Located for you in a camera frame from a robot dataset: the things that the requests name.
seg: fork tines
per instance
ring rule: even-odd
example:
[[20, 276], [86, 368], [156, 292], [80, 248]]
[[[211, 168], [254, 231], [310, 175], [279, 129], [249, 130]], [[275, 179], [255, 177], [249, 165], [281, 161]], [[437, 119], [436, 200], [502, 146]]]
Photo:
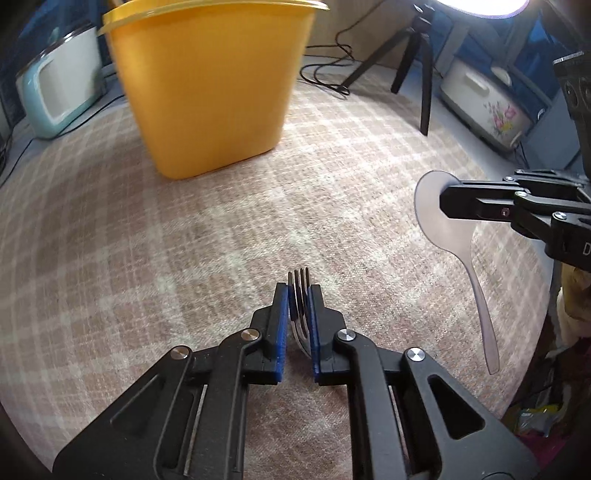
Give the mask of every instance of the fork tines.
[[293, 274], [287, 274], [288, 297], [290, 307], [290, 319], [292, 330], [300, 348], [310, 355], [310, 342], [308, 333], [308, 288], [310, 288], [310, 272], [308, 268], [294, 270]]

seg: white appliance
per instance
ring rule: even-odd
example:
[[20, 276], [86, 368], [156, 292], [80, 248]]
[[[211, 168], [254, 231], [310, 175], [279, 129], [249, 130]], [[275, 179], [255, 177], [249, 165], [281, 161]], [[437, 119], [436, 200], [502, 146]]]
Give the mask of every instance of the white appliance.
[[51, 44], [17, 74], [17, 90], [36, 136], [55, 137], [102, 94], [96, 28], [80, 27]]
[[476, 135], [505, 152], [518, 145], [532, 123], [508, 93], [457, 58], [441, 83], [441, 98]]

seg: plastic spoon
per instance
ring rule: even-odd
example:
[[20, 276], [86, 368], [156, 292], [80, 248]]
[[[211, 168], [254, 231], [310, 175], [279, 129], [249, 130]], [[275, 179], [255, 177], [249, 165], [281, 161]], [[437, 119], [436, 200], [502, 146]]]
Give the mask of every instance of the plastic spoon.
[[450, 185], [459, 183], [461, 183], [460, 180], [446, 171], [435, 170], [426, 173], [418, 181], [414, 191], [414, 211], [419, 226], [431, 243], [455, 255], [466, 267], [480, 318], [486, 366], [488, 372], [493, 375], [500, 368], [499, 348], [496, 344], [491, 315], [488, 312], [486, 299], [482, 293], [480, 282], [478, 282], [476, 271], [474, 271], [470, 254], [472, 234], [477, 221], [449, 218], [439, 208], [440, 194]]

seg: cloth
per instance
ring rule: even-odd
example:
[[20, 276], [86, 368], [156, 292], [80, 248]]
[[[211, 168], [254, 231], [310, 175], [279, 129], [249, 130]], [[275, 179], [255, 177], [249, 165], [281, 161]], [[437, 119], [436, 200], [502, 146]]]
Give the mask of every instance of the cloth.
[[[157, 173], [127, 107], [18, 168], [0, 190], [0, 401], [33, 451], [51, 466], [168, 349], [217, 345], [306, 266], [349, 327], [424, 348], [501, 415], [548, 285], [528, 239], [478, 226], [474, 266], [501, 354], [488, 375], [465, 269], [426, 240], [413, 207], [427, 171], [484, 175], [419, 119], [371, 75], [346, 100], [298, 82], [277, 148], [194, 179]], [[350, 478], [346, 403], [344, 388], [315, 386], [290, 340], [284, 381], [251, 388], [245, 478]]]
[[556, 309], [562, 343], [571, 347], [591, 337], [591, 273], [563, 264], [561, 276]]

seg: camera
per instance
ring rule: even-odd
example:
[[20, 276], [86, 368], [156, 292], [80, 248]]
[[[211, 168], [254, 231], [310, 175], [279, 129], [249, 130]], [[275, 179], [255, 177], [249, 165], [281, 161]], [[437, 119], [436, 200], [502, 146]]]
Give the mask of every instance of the camera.
[[585, 175], [591, 179], [591, 51], [556, 60], [554, 73], [577, 126]]

